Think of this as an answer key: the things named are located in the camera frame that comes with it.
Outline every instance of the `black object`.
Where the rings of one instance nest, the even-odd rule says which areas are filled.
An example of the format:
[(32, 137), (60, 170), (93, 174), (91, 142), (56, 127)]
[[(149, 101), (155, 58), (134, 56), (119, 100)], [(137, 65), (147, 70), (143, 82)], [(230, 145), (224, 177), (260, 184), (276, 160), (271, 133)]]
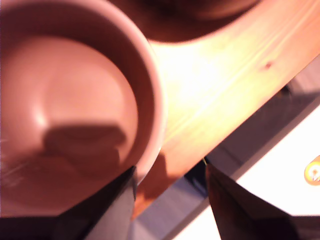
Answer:
[(207, 183), (206, 183), (206, 165), (201, 160), (190, 171), (188, 171), (184, 178), (204, 197), (208, 197)]
[(205, 177), (221, 240), (320, 240), (320, 216), (291, 216), (210, 163)]
[(59, 216), (2, 217), (0, 240), (125, 240), (136, 199), (136, 167)]

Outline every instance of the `round object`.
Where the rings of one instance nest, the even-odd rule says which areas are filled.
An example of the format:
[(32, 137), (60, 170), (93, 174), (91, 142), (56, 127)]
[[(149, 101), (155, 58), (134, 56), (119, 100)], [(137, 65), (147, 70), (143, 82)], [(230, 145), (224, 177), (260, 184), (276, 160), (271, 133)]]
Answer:
[(317, 156), (306, 166), (304, 178), (308, 184), (320, 186), (320, 156)]
[(147, 39), (104, 0), (1, 2), (1, 215), (57, 215), (163, 142)]

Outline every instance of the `wooden surface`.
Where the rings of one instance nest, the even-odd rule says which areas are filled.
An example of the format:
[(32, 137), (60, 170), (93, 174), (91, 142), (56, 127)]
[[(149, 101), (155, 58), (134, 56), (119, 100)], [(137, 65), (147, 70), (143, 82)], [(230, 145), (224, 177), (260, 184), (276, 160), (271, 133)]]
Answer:
[(138, 187), (136, 217), (320, 54), (320, 0), (263, 0), (236, 20), (204, 23), (113, 2), (150, 39), (168, 99), (163, 148)]

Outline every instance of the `wood grain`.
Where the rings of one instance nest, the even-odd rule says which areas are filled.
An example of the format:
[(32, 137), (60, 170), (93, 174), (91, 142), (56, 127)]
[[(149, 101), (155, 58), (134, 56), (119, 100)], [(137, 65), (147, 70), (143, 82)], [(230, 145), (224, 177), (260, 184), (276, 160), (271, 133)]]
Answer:
[(319, 26), (320, 0), (264, 0), (200, 38), (150, 41), (169, 114), (161, 154), (138, 187), (133, 217), (320, 53)]

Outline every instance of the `floor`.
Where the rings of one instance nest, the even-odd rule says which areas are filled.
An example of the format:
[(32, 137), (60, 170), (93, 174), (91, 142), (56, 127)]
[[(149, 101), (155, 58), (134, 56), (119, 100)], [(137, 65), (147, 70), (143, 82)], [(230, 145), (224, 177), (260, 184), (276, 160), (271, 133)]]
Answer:
[[(290, 81), (287, 89), (289, 93), (275, 95), (213, 149), (207, 155), (211, 163), (232, 175), (319, 96), (320, 55)], [(185, 178), (180, 178), (131, 223), (128, 239), (164, 239), (204, 199)]]

